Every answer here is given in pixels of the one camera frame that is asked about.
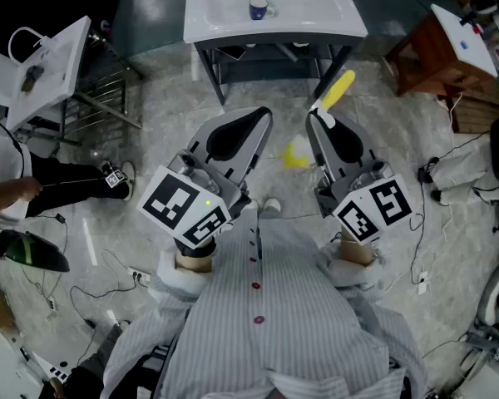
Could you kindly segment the person's right forearm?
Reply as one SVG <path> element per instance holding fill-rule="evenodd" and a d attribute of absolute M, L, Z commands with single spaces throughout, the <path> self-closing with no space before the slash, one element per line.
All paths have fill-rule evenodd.
<path fill-rule="evenodd" d="M 346 229 L 341 231 L 338 253 L 342 260 L 365 267 L 369 266 L 374 259 L 372 245 L 360 245 Z"/>

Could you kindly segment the metal barred sink stand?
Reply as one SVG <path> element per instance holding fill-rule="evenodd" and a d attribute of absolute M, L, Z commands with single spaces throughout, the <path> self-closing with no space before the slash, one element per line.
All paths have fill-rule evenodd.
<path fill-rule="evenodd" d="M 47 118 L 35 116 L 16 137 L 79 146 L 84 135 L 106 124 L 142 127 L 131 109 L 144 75 L 134 66 L 111 64 L 81 78 L 74 94 L 51 109 Z"/>

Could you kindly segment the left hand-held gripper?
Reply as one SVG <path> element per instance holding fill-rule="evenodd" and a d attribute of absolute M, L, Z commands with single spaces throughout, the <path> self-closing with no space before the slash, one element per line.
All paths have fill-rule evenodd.
<path fill-rule="evenodd" d="M 158 167 L 138 211 L 184 246 L 204 246 L 250 202 L 236 184 L 256 166 L 272 126 L 267 107 L 232 110 L 208 120 L 188 150 L 215 168 L 178 152 L 168 166 Z"/>

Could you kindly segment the brown and grey scrubber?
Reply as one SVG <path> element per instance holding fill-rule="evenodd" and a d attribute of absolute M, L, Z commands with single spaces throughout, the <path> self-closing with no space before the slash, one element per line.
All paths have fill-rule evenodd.
<path fill-rule="evenodd" d="M 44 68 L 42 66 L 40 65 L 30 66 L 26 71 L 21 91 L 25 93 L 30 92 L 34 87 L 35 83 L 37 82 L 37 80 L 42 76 L 43 73 L 44 73 Z"/>

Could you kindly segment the person's striped shirt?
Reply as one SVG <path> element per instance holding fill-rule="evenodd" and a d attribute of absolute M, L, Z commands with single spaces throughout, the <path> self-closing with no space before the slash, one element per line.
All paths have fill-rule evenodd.
<path fill-rule="evenodd" d="M 423 399 L 427 371 L 404 317 L 378 305 L 383 259 L 342 260 L 280 213 L 244 210 L 212 271 L 161 253 L 156 306 L 119 337 L 101 399 L 138 399 L 135 375 L 168 354 L 152 399 Z"/>

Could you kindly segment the white plastic sheet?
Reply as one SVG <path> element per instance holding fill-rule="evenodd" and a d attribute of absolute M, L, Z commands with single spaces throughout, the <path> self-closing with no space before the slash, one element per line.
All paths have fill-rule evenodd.
<path fill-rule="evenodd" d="M 439 160 L 430 170 L 431 197 L 441 205 L 499 202 L 499 181 L 489 156 L 470 153 Z"/>

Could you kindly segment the dark metal sink stand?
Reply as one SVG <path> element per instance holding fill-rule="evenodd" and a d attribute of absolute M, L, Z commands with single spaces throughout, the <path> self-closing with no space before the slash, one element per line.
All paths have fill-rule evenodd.
<path fill-rule="evenodd" d="M 316 101 L 345 73 L 342 68 L 352 51 L 342 47 L 335 52 L 331 44 L 301 49 L 293 44 L 265 43 L 241 47 L 240 58 L 234 58 L 199 43 L 195 49 L 221 104 L 225 103 L 223 85 L 249 81 L 315 80 L 312 96 Z"/>

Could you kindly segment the white power strip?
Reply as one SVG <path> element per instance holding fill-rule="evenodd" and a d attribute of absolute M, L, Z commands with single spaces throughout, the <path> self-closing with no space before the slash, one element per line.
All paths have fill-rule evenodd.
<path fill-rule="evenodd" d="M 143 286 L 148 286 L 151 281 L 151 275 L 141 269 L 129 266 L 127 272 L 136 280 L 136 282 Z"/>

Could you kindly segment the white mug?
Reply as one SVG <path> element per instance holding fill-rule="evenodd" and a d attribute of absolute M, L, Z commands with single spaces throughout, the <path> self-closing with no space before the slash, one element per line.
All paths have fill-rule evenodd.
<path fill-rule="evenodd" d="M 249 0 L 249 16 L 252 20 L 259 21 L 276 15 L 276 8 L 268 0 Z"/>

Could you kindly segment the black cabinet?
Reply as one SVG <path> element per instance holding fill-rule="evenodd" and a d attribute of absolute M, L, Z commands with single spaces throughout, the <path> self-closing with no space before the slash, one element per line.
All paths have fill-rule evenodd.
<path fill-rule="evenodd" d="M 0 53 L 7 55 L 10 36 L 20 27 L 30 27 L 54 37 L 82 17 L 91 19 L 91 29 L 107 39 L 120 0 L 0 0 Z"/>

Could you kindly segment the person's left forearm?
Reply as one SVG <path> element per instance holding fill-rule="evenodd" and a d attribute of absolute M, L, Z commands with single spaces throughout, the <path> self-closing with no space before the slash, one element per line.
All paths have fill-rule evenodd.
<path fill-rule="evenodd" d="M 212 271 L 212 254 L 216 248 L 214 238 L 208 238 L 196 249 L 191 249 L 177 239 L 175 245 L 177 247 L 176 268 L 194 273 L 210 273 Z"/>

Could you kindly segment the white sink with white faucet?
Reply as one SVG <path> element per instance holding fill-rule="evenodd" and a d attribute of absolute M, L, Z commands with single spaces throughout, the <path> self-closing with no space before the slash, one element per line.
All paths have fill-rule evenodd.
<path fill-rule="evenodd" d="M 90 26 L 91 19 L 85 16 L 54 37 L 43 36 L 30 27 L 20 27 L 10 36 L 7 55 L 0 53 L 0 106 L 7 109 L 6 128 L 10 132 L 74 94 Z M 36 38 L 35 50 L 24 62 L 12 54 L 13 40 L 21 32 Z M 26 71 L 34 65 L 42 66 L 44 73 L 30 92 L 22 92 Z"/>

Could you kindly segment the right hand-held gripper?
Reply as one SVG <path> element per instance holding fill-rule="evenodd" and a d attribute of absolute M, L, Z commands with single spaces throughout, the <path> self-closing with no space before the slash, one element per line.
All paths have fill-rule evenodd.
<path fill-rule="evenodd" d="M 407 186 L 385 160 L 376 160 L 373 142 L 343 114 L 311 111 L 306 120 L 314 158 L 324 177 L 314 189 L 324 218 L 334 217 L 353 241 L 366 245 L 410 219 Z"/>

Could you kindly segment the white sink with blue sticker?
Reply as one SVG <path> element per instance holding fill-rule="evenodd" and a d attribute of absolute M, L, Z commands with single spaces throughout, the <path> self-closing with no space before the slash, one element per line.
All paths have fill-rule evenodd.
<path fill-rule="evenodd" d="M 436 4 L 432 4 L 431 9 L 446 33 L 458 61 L 497 77 L 497 70 L 481 35 L 475 33 L 471 25 L 463 26 L 462 19 L 448 10 Z"/>

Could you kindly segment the white sink basin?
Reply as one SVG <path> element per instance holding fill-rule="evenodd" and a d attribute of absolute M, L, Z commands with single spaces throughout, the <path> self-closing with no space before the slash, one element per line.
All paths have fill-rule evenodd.
<path fill-rule="evenodd" d="M 261 33 L 368 35 L 353 0 L 268 0 L 275 17 L 255 21 L 250 0 L 186 0 L 183 39 L 187 43 Z"/>

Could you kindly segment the white board with black marks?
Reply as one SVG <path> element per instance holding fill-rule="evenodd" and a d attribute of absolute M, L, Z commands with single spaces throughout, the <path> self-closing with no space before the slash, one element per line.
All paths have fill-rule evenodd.
<path fill-rule="evenodd" d="M 35 352 L 32 352 L 32 356 L 34 357 L 37 364 L 41 367 L 41 369 L 45 372 L 48 378 L 55 377 L 61 383 L 64 383 L 69 378 L 70 372 L 68 372 L 64 367 L 61 367 L 60 365 L 56 366 L 50 363 Z"/>

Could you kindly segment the brown wooden cabinet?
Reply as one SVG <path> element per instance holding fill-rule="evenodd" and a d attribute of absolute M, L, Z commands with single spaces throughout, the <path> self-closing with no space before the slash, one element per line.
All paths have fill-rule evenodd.
<path fill-rule="evenodd" d="M 499 80 L 460 62 L 441 24 L 429 13 L 385 56 L 397 95 L 427 93 L 446 104 L 450 129 L 483 133 L 499 119 Z"/>

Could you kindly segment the yellow brush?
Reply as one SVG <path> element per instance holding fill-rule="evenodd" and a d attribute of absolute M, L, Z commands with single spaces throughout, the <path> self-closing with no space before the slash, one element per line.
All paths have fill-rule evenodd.
<path fill-rule="evenodd" d="M 329 109 L 338 102 L 346 90 L 355 80 L 355 72 L 347 70 L 328 90 L 323 98 L 319 98 L 311 106 L 311 110 L 316 110 L 316 115 L 324 122 L 324 126 L 329 129 L 335 127 L 337 121 L 329 114 Z M 312 147 L 307 135 L 297 134 L 285 147 L 284 151 L 278 154 L 282 161 L 282 166 L 287 170 L 303 169 L 307 170 L 316 163 Z"/>

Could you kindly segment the black device with green stripe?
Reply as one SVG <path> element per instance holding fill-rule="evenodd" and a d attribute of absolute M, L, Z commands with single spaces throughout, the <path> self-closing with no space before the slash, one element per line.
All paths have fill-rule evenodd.
<path fill-rule="evenodd" d="M 24 266 L 67 273 L 70 266 L 60 249 L 38 235 L 5 229 L 0 232 L 0 254 Z"/>

